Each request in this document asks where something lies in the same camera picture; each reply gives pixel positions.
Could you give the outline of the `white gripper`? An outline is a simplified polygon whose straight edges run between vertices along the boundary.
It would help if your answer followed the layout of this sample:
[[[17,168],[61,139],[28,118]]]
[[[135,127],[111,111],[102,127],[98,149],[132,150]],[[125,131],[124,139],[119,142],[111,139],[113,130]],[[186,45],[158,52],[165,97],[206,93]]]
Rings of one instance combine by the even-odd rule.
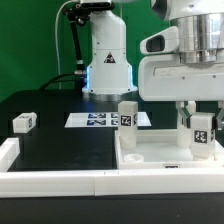
[[[182,64],[178,53],[178,28],[173,26],[140,43],[145,54],[138,68],[139,94],[144,101],[177,101],[177,122],[190,127],[187,101],[218,101],[216,120],[222,130],[224,118],[224,49],[215,62]]]

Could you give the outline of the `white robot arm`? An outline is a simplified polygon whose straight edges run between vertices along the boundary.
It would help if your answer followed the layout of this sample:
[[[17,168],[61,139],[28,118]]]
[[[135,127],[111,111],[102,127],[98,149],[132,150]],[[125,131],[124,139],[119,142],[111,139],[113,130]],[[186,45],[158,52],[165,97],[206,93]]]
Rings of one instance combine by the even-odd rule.
[[[93,59],[84,92],[95,97],[138,91],[145,101],[173,101],[190,126],[197,116],[188,101],[216,101],[224,118],[224,0],[150,0],[150,8],[169,27],[140,42],[144,58],[138,84],[126,60],[126,25],[111,10],[112,0],[81,0],[93,24]]]

